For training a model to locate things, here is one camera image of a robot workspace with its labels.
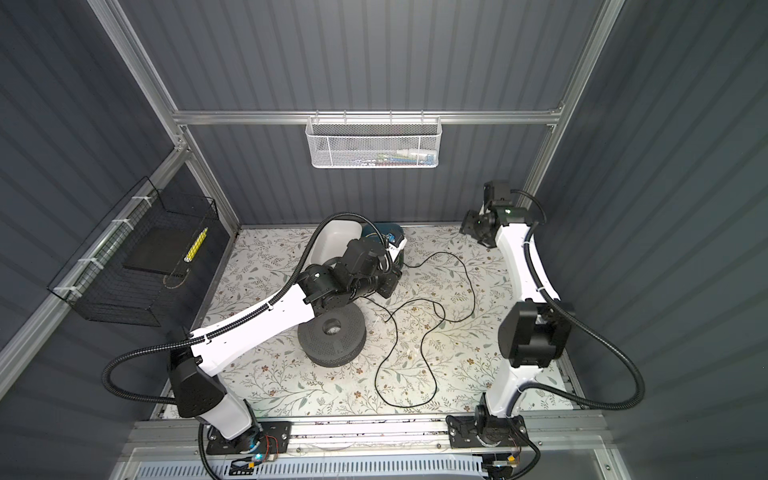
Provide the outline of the grey foam spool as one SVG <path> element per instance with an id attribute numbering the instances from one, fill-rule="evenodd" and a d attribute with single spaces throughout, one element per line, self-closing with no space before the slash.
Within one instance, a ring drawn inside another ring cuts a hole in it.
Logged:
<path id="1" fill-rule="evenodd" d="M 355 304 L 328 311 L 297 328 L 299 344 L 316 365 L 336 368 L 352 362 L 367 338 L 365 317 Z"/>

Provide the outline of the white plastic bin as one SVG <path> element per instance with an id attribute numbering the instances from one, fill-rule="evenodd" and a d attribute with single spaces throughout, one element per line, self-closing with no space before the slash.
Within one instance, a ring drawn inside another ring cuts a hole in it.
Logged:
<path id="1" fill-rule="evenodd" d="M 306 264 L 322 265 L 344 255 L 351 240 L 361 237 L 362 225 L 353 220 L 333 220 L 319 233 L 310 250 Z"/>

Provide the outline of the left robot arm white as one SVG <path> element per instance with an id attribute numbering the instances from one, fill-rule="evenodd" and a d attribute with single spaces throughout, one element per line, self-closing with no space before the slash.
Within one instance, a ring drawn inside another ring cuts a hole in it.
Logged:
<path id="1" fill-rule="evenodd" d="M 266 300 L 177 341 L 140 348 L 111 360 L 101 374 L 111 394 L 136 402 L 170 404 L 183 418 L 195 418 L 229 442 L 255 447 L 261 429 L 247 402 L 218 377 L 231 362 L 294 326 L 317 334 L 327 327 L 363 328 L 355 300 L 370 294 L 388 298 L 402 276 L 407 244 L 401 226 L 374 223 L 342 212 L 324 219 L 285 284 Z M 166 352 L 172 396 L 130 392 L 116 385 L 114 370 L 146 355 Z"/>

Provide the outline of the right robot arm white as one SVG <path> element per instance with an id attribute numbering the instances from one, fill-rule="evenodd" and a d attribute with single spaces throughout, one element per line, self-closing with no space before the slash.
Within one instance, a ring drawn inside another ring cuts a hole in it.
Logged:
<path id="1" fill-rule="evenodd" d="M 481 397 L 470 429 L 483 444 L 495 445 L 509 434 L 521 432 L 519 403 L 529 390 L 609 411 L 634 408 L 646 394 L 644 378 L 635 363 L 614 343 L 579 320 L 572 306 L 554 291 L 535 243 L 537 228 L 546 222 L 544 208 L 534 195 L 493 180 L 483 186 L 480 210 L 468 211 L 460 228 L 462 234 L 479 244 L 501 252 L 518 295 L 498 328 L 502 365 L 492 386 Z M 562 356 L 573 328 L 606 347 L 627 368 L 634 382 L 634 392 L 628 399 L 589 399 L 536 380 L 552 361 Z"/>

